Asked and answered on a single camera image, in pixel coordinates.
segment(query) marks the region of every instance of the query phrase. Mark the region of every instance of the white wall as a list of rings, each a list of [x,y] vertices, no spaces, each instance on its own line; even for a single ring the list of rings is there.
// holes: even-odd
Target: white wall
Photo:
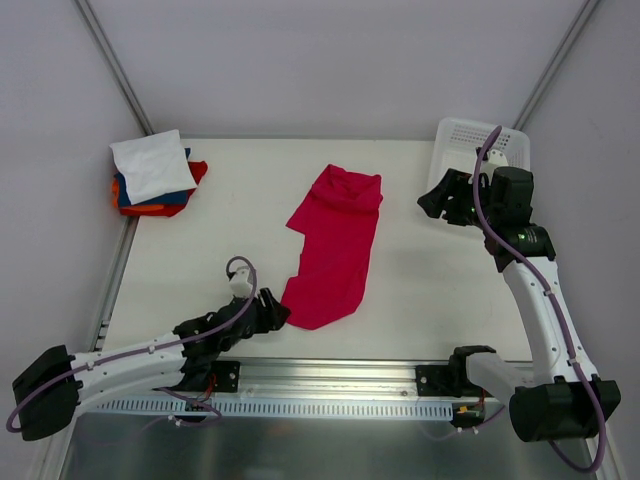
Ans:
[[[158,131],[435,138],[511,125],[583,0],[92,0]]]
[[[49,346],[86,348],[123,221],[109,142],[140,136],[69,0],[0,6],[0,417]],[[0,433],[0,477],[37,445]]]
[[[640,470],[639,32],[637,0],[603,2],[526,128],[536,220],[583,344],[622,391],[610,424],[629,478]]]

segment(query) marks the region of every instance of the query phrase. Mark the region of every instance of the perforated basket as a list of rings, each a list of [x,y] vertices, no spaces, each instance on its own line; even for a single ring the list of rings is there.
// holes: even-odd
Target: perforated basket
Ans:
[[[476,148],[481,147],[495,125],[473,120],[445,118],[438,124],[431,157],[427,191],[435,187],[449,168],[473,173]],[[529,137],[518,130],[503,128],[494,148],[507,157],[509,165],[529,170]]]

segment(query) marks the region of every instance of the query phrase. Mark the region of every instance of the red cloth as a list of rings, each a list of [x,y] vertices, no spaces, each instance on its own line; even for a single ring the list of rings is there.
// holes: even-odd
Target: red cloth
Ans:
[[[209,169],[207,163],[188,163],[191,175],[193,175],[193,179],[195,180],[196,184],[200,185],[200,180],[202,180],[202,177],[204,177],[205,173],[207,173],[207,170]],[[113,204],[116,208],[118,208],[119,186],[116,179],[113,180],[111,191],[114,195]],[[193,192],[195,191],[195,188],[187,190],[188,197],[191,198],[191,195],[193,195]],[[180,213],[184,209],[184,207],[186,207],[186,205],[132,205],[130,207],[120,208],[119,210],[122,215],[126,215],[128,217],[173,217],[174,215]]]
[[[371,245],[382,202],[380,175],[329,165],[287,227],[302,233],[298,275],[287,282],[287,320],[315,330],[355,312],[364,297]]]

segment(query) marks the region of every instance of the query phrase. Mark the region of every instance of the white table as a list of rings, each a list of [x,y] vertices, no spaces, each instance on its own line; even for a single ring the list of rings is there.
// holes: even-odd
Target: white table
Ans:
[[[177,216],[141,218],[104,349],[171,331],[230,300],[233,255],[258,270],[279,299],[295,275],[302,235],[285,223],[328,163],[382,175],[384,201],[360,308],[316,331],[286,325],[243,340],[227,356],[299,359],[445,360],[453,348],[486,344],[506,360],[530,361],[515,301],[480,232],[427,218],[432,142],[185,140],[209,172]]]

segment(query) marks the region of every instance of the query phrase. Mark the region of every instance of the gray floor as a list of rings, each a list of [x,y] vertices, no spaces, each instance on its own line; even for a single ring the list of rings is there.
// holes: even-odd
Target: gray floor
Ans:
[[[65,480],[587,479],[544,443],[518,440],[506,416],[479,435],[444,442],[448,424],[412,421],[227,418],[176,429],[152,417],[88,414],[78,423]],[[95,442],[119,442],[113,446]],[[584,442],[563,448],[587,463]]]

